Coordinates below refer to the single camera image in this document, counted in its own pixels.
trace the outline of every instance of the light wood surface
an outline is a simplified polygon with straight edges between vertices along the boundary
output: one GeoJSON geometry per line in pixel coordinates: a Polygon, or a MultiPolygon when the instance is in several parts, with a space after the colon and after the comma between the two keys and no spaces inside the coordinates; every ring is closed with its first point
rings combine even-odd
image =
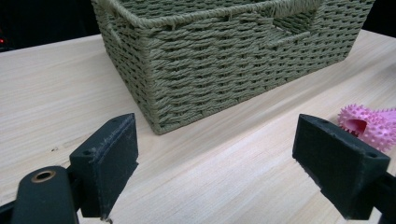
{"type": "MultiPolygon", "coordinates": [[[[67,167],[107,120],[133,112],[140,164],[110,214],[115,224],[346,223],[291,157],[298,115],[335,122],[348,104],[393,107],[395,87],[396,39],[361,31],[343,62],[158,136],[101,36],[1,53],[0,204],[25,175],[67,167]]],[[[396,148],[387,154],[395,175],[396,148]]]]}

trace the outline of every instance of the green woven basket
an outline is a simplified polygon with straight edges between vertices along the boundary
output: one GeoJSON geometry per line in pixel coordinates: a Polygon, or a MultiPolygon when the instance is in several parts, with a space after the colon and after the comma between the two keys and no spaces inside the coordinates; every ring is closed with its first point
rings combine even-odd
{"type": "Polygon", "coordinates": [[[345,59],[374,0],[92,0],[106,51],[167,133],[345,59]]]}

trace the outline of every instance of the pink toy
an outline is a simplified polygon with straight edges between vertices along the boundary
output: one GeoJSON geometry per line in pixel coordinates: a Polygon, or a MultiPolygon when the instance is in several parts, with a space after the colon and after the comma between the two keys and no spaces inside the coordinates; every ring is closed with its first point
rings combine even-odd
{"type": "Polygon", "coordinates": [[[363,105],[348,105],[338,116],[341,128],[368,145],[383,152],[396,145],[396,108],[371,110],[363,105]]]}

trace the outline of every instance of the black plastic part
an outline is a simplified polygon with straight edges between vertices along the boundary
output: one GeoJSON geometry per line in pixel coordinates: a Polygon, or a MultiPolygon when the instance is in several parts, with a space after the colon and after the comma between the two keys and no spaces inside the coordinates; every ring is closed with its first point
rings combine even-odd
{"type": "Polygon", "coordinates": [[[396,224],[396,177],[386,173],[368,191],[374,206],[382,213],[378,223],[396,224]]]}
{"type": "Polygon", "coordinates": [[[368,190],[387,174],[390,158],[325,119],[300,115],[292,157],[346,219],[368,219],[368,190]]]}
{"type": "Polygon", "coordinates": [[[78,223],[66,169],[49,166],[25,176],[18,188],[11,223],[78,223]]]}
{"type": "Polygon", "coordinates": [[[137,166],[134,114],[111,119],[70,155],[69,170],[82,179],[84,217],[107,218],[137,166]]]}
{"type": "Polygon", "coordinates": [[[67,168],[67,173],[69,176],[69,184],[70,184],[70,189],[72,190],[72,196],[73,196],[73,203],[76,208],[76,212],[79,210],[81,207],[81,204],[87,200],[84,192],[84,186],[82,184],[82,179],[76,178],[76,176],[70,171],[71,168],[67,168]]]}
{"type": "Polygon", "coordinates": [[[10,202],[0,207],[0,223],[8,224],[11,223],[12,211],[14,210],[15,202],[10,202]]]}

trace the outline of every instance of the woven rope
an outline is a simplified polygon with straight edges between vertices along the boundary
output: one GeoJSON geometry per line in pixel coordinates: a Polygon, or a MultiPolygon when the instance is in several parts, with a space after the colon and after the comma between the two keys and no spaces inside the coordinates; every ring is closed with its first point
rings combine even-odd
{"type": "Polygon", "coordinates": [[[155,133],[343,60],[374,0],[92,0],[155,133]]]}

